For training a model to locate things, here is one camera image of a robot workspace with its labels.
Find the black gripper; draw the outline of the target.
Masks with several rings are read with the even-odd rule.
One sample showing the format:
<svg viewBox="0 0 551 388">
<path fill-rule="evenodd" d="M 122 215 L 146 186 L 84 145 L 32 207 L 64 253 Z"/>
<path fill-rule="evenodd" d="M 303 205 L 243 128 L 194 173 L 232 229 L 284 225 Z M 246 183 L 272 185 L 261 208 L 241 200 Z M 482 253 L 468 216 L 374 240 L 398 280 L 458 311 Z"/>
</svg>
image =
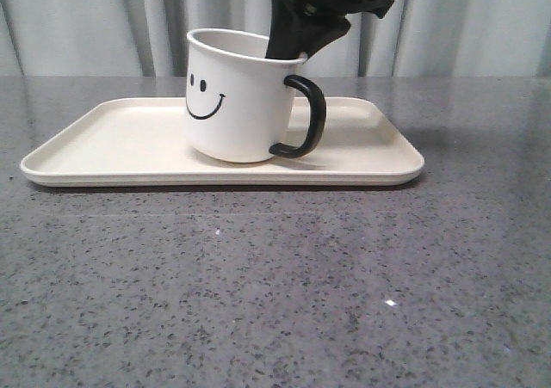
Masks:
<svg viewBox="0 0 551 388">
<path fill-rule="evenodd" d="M 312 57 L 351 27 L 342 15 L 369 12 L 385 16 L 394 0 L 271 0 L 267 59 Z M 314 15 L 310 7 L 338 15 Z"/>
</svg>

